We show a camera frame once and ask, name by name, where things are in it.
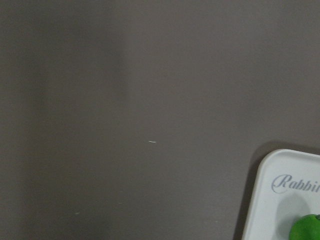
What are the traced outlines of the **green lime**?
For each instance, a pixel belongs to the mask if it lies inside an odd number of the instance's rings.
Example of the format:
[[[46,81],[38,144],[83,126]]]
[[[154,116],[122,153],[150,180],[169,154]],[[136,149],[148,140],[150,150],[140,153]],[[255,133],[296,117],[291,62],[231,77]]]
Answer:
[[[319,240],[320,215],[309,214],[297,220],[290,229],[289,240]]]

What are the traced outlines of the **white rabbit tray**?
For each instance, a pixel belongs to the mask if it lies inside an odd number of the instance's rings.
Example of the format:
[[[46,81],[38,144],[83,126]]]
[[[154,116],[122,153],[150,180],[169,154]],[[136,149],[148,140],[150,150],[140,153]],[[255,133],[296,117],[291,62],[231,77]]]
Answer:
[[[273,142],[252,155],[235,240],[287,240],[302,216],[320,213],[320,149]]]

